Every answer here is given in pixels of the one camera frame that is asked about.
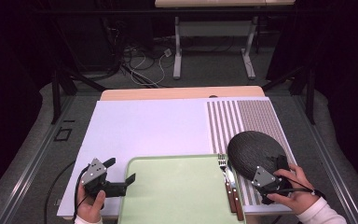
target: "kitchen knife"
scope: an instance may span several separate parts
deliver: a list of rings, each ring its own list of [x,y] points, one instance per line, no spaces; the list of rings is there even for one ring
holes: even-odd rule
[[[234,196],[234,203],[235,203],[235,207],[237,209],[237,219],[238,219],[238,221],[243,221],[244,216],[243,216],[243,210],[242,210],[242,203],[240,200],[240,194],[238,193],[238,190],[237,190],[237,183],[235,181],[235,176],[233,174],[233,169],[232,169],[230,161],[227,161],[227,168],[228,168],[227,169],[227,177],[228,177],[228,180],[231,185],[232,194]]]
[[[223,178],[225,179],[225,187],[226,187],[226,192],[227,192],[227,197],[228,197],[229,208],[232,213],[236,213],[237,208],[234,203],[234,196],[232,194],[232,189],[231,189],[231,186],[230,186],[230,183],[228,180],[228,176],[227,176],[228,168],[227,168],[226,158],[223,154],[218,154],[217,161],[219,163],[220,169],[223,172]]]

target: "wooden knife handle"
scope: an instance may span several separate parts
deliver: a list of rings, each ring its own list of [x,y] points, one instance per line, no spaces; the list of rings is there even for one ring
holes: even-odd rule
[[[240,200],[240,195],[237,192],[237,189],[233,188],[232,194],[234,196],[235,207],[237,208],[237,219],[238,221],[243,221],[244,217],[243,217],[242,203]]]
[[[228,202],[229,202],[229,208],[232,213],[236,213],[237,206],[235,205],[235,202],[234,202],[234,194],[232,193],[231,186],[229,185],[227,180],[225,180],[225,185],[226,185],[226,192],[227,192],[227,197],[228,197]]]

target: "wire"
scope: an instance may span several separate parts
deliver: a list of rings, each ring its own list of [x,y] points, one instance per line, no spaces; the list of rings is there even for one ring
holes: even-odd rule
[[[76,161],[72,161],[71,163],[69,163],[67,166],[65,166],[65,168],[63,168],[63,170],[60,171],[60,173],[57,175],[57,177],[54,179],[53,183],[50,186],[50,189],[48,190],[48,195],[46,196],[46,200],[45,200],[45,207],[43,210],[43,215],[44,215],[44,223],[47,224],[48,223],[48,199],[50,198],[50,194],[53,191],[54,185],[56,184],[57,180],[60,178],[60,176],[69,168],[71,167],[73,164],[75,164]]]
[[[85,167],[81,172],[80,172],[80,175],[79,177],[77,178],[77,181],[76,181],[76,188],[75,188],[75,196],[74,196],[74,200],[75,200],[75,203],[74,203],[74,208],[75,208],[75,212],[74,212],[74,216],[72,218],[73,221],[75,221],[76,219],[76,216],[77,216],[77,207],[79,205],[79,203],[77,202],[77,190],[79,188],[79,184],[80,184],[80,179],[81,177],[83,176],[84,173],[86,173],[86,171],[89,169],[89,166],[88,165],[87,167]]]
[[[227,41],[230,40],[230,44],[228,45],[228,47],[226,47],[225,49],[222,50],[218,50],[219,48],[221,48],[223,46],[223,44]],[[228,51],[229,49],[232,48],[232,46],[234,45],[234,36],[226,36],[223,41],[217,46],[214,47],[213,49],[210,50],[192,50],[192,49],[186,49],[185,51],[187,52],[225,52]]]
[[[175,58],[174,58],[174,57],[172,57],[170,61],[163,62],[163,63],[168,63],[168,65],[166,65],[166,66],[162,66],[163,68],[169,68],[169,67],[172,67],[172,66],[175,64]]]
[[[86,195],[86,197],[84,197],[84,199],[77,205],[77,208],[88,198],[89,196]]]
[[[122,64],[121,67],[127,71],[128,73],[131,73],[131,70],[129,67],[127,67],[125,64]],[[139,76],[140,74],[136,73],[136,72],[132,72],[132,77],[135,78],[139,83],[143,83],[143,84],[147,84],[147,83],[151,83],[152,81],[148,80],[146,77],[143,76]],[[154,88],[152,86],[149,85],[145,85],[145,87],[147,88]]]
[[[303,191],[303,192],[309,192],[312,195],[317,195],[319,197],[326,199],[326,196],[318,189],[310,189],[308,187],[305,187],[303,184],[298,183],[297,181],[290,179],[288,177],[286,177],[286,179],[295,182],[299,186],[303,187],[303,189],[278,189],[278,190],[270,191],[268,194],[270,194],[270,193],[291,193],[291,192],[295,192],[295,191]]]
[[[277,216],[272,222],[271,224],[276,224],[280,219],[281,219],[282,215]]]
[[[165,54],[162,54],[159,57],[159,60],[158,60],[159,68],[162,71],[162,77],[161,77],[161,79],[159,81],[152,81],[148,77],[145,77],[144,75],[135,72],[137,67],[141,66],[145,62],[146,56],[145,56],[144,53],[143,53],[143,55],[144,55],[144,59],[138,65],[136,65],[134,68],[131,69],[131,80],[135,84],[138,84],[138,85],[141,85],[141,86],[153,86],[153,87],[159,88],[159,86],[158,86],[159,82],[161,82],[165,78],[165,71],[164,71],[164,69],[162,68],[162,65],[161,65],[161,60],[165,56]],[[146,81],[146,83],[140,82],[139,78],[142,79],[143,81]]]
[[[132,53],[130,52],[130,60],[128,61],[129,68],[131,68],[133,70],[135,70],[135,69],[136,70],[146,70],[146,69],[151,68],[153,66],[153,64],[155,63],[155,59],[152,58],[152,57],[146,57],[146,55],[142,51],[140,51],[140,52],[142,53],[144,59],[142,60],[142,62],[140,64],[136,65],[135,67],[132,67],[132,65],[131,65],[131,61],[132,61],[133,56],[132,56]],[[152,61],[151,64],[149,64],[148,66],[139,68],[139,66],[141,66],[141,64],[146,61],[146,58],[150,58],[150,60]]]

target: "light green cutting board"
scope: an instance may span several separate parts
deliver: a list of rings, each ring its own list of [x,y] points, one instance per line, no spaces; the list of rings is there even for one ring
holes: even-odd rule
[[[230,212],[216,155],[134,158],[119,224],[245,223]]]

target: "fork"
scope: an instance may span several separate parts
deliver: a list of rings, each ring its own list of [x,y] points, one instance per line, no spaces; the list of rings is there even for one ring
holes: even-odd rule
[[[235,202],[234,202],[234,195],[232,193],[232,189],[231,186],[229,184],[229,180],[227,177],[227,162],[226,162],[226,157],[224,154],[217,154],[217,162],[219,163],[219,167],[223,172],[223,177],[225,179],[225,185],[226,185],[226,192],[227,192],[227,197],[228,197],[228,202],[229,202],[229,207],[232,213],[236,213],[237,212],[237,208],[235,206]]]

